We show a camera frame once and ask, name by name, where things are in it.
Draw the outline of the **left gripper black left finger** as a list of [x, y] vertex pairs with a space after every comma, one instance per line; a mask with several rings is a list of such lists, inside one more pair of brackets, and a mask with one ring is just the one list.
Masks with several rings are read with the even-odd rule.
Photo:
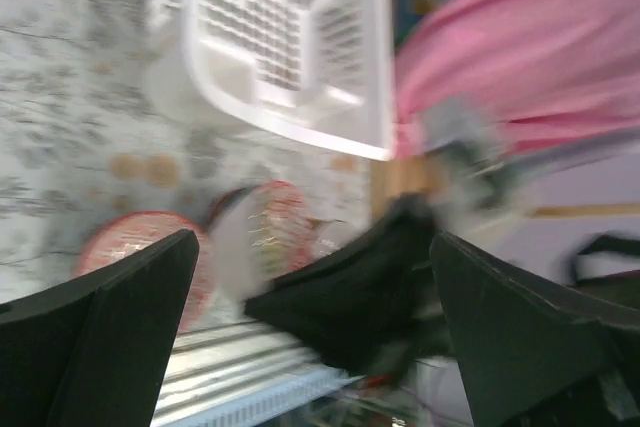
[[4, 426], [148, 426], [198, 258], [195, 234], [1, 306]]

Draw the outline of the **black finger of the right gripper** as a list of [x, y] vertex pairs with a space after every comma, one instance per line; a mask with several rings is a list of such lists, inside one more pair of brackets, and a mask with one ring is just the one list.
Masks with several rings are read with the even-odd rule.
[[430, 261], [438, 230], [427, 201], [404, 194], [344, 247], [248, 298], [244, 313], [294, 336], [329, 367], [404, 377], [415, 361], [450, 354]]

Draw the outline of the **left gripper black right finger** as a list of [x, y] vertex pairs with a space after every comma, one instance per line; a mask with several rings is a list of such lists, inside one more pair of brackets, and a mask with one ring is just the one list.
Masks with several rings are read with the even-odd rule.
[[430, 249], [477, 426], [635, 426], [639, 274], [561, 285], [449, 233]]

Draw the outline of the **white plastic dish rack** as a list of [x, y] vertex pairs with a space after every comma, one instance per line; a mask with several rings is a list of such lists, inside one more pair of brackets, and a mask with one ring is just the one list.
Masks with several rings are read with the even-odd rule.
[[391, 0], [146, 0], [144, 91], [231, 137], [385, 161], [394, 143]]

